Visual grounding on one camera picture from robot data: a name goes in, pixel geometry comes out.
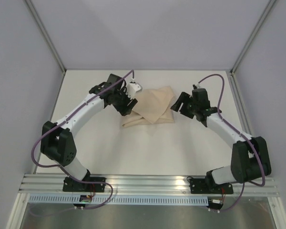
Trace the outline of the beige cloth drape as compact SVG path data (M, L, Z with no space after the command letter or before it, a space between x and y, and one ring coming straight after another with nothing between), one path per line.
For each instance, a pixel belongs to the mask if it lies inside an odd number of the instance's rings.
M170 86L159 89L144 89L135 98L137 104L129 115L121 118L122 128L135 125L174 123L170 109L175 94Z

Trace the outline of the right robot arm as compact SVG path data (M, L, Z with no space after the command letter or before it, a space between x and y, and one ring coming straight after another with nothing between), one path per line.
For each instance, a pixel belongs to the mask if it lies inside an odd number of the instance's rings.
M266 140L239 131L225 120L222 111L210 105L204 88L194 88L191 94L182 92L171 110L191 119L196 118L232 149L230 165L207 172L205 187L210 193L217 193L226 183L253 183L255 179L265 179L271 174Z

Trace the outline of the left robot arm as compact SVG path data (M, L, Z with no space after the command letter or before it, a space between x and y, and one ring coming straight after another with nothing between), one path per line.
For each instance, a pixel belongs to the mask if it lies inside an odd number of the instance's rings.
M78 160L74 137L97 113L112 105L122 116L131 113L137 104L135 95L142 87L131 78L110 74L107 81L92 87L82 102L56 122L47 121L42 127L41 153L53 160L69 176L79 191L90 187L89 171Z

